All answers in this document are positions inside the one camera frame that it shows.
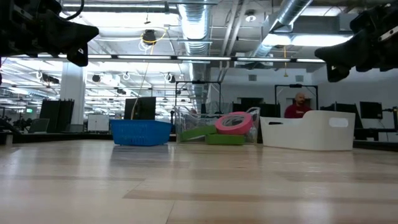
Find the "black mechanical part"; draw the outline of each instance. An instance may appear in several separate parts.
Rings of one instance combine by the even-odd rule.
[[[101,77],[99,75],[93,75],[93,82],[100,82],[101,81]]]
[[[349,26],[354,32],[349,41],[315,51],[328,66],[329,82],[346,78],[352,67],[358,72],[398,68],[398,0],[360,13]]]
[[[124,91],[122,89],[117,89],[116,92],[119,93],[119,94],[122,94],[122,95],[127,94],[126,91]]]
[[[87,43],[99,30],[61,18],[61,10],[56,0],[1,0],[0,57],[67,54],[72,63],[87,66]]]
[[[60,80],[58,78],[51,77],[50,75],[44,74],[42,77],[43,82],[46,83],[54,83],[54,84],[59,84]]]
[[[155,30],[145,30],[142,40],[148,46],[156,44]]]

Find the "yellow cable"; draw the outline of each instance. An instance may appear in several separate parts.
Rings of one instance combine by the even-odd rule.
[[[162,35],[161,38],[159,38],[159,39],[157,39],[157,40],[151,40],[151,41],[144,40],[144,34],[141,34],[141,40],[144,41],[145,43],[153,44],[153,43],[156,43],[156,42],[162,40],[162,39],[164,38],[164,36],[166,35],[166,33],[167,33],[167,29],[164,29],[164,33],[163,33],[163,35]]]
[[[155,45],[153,45],[153,46],[152,46],[152,49],[150,50],[150,54],[151,54],[151,55],[152,55],[152,53],[154,53],[154,48],[155,48]],[[134,118],[134,110],[136,109],[136,105],[137,105],[137,102],[138,102],[138,99],[139,99],[139,95],[141,94],[142,86],[144,85],[144,81],[145,81],[145,78],[146,78],[147,73],[148,73],[148,68],[149,68],[149,62],[148,62],[148,64],[147,64],[147,68],[145,69],[145,74],[144,74],[144,76],[143,76],[143,78],[142,78],[141,85],[140,85],[140,87],[139,87],[137,99],[136,99],[136,101],[134,102],[134,106],[132,107],[132,110],[131,110],[131,119]]]
[[[284,56],[286,58],[286,46],[284,46]],[[286,72],[286,67],[287,67],[287,62],[285,62],[285,75],[284,75],[284,77],[288,77],[288,74]]]

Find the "ceiling duct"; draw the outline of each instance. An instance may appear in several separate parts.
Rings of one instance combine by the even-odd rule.
[[[187,40],[203,40],[209,36],[210,24],[210,6],[202,4],[180,4],[178,10],[181,15],[181,26],[183,36]],[[206,42],[186,42],[185,49],[190,56],[208,55],[209,43]],[[190,63],[191,80],[210,80],[210,64]],[[193,85],[193,94],[195,95],[197,108],[206,101],[208,85]]]
[[[293,23],[303,13],[305,8],[311,4],[312,0],[283,0],[277,14],[267,16],[264,21],[263,33],[266,35],[257,49],[251,52],[250,57],[266,57],[274,45],[267,45],[267,37],[270,31],[281,27],[293,28]],[[253,69],[262,67],[260,63],[249,63],[240,67]]]

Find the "pink tape roll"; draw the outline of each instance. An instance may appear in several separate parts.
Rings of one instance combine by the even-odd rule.
[[[228,120],[236,118],[237,115],[239,115],[239,117],[243,117],[243,121],[241,123],[234,126],[225,126],[225,123]],[[252,126],[253,126],[253,120],[251,118],[251,115],[245,112],[230,113],[229,115],[222,116],[220,119],[216,121],[216,128],[219,134],[242,135],[248,133]]]

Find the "clear plastic container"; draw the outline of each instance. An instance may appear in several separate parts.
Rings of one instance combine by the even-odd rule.
[[[253,126],[250,131],[245,134],[246,144],[257,143],[257,133],[259,128],[260,120],[260,108],[250,108],[246,111],[251,114],[253,120]],[[234,116],[239,119],[240,115],[228,115],[228,114],[193,114],[185,106],[178,106],[175,108],[175,133],[177,135],[177,142],[186,143],[205,143],[205,137],[200,136],[197,138],[182,141],[182,133],[192,129],[215,125],[216,121],[222,116]]]

